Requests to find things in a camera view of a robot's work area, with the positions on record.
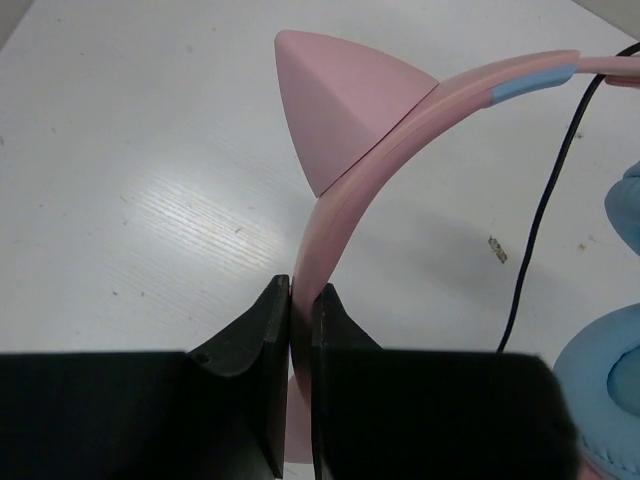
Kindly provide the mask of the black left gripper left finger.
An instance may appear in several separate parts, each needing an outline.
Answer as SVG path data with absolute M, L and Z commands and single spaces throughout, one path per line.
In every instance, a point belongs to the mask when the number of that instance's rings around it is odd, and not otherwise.
M 277 479 L 289 279 L 189 351 L 7 353 L 5 479 Z

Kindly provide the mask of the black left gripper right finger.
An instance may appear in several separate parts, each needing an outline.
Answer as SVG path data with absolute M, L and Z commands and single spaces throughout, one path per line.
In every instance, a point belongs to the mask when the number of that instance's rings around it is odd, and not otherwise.
M 385 349 L 327 285 L 313 306 L 319 479 L 575 479 L 577 433 L 543 360 Z

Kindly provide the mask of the pink blue cat-ear headphones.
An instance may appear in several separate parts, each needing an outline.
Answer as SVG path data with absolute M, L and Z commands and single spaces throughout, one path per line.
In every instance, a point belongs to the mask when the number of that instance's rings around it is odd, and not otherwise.
M 378 50 L 310 32 L 276 36 L 284 113 L 316 203 L 291 287 L 290 385 L 285 458 L 308 464 L 312 307 L 382 187 L 416 153 L 473 113 L 577 74 L 635 88 L 639 49 L 584 57 L 576 50 L 519 56 L 444 81 Z

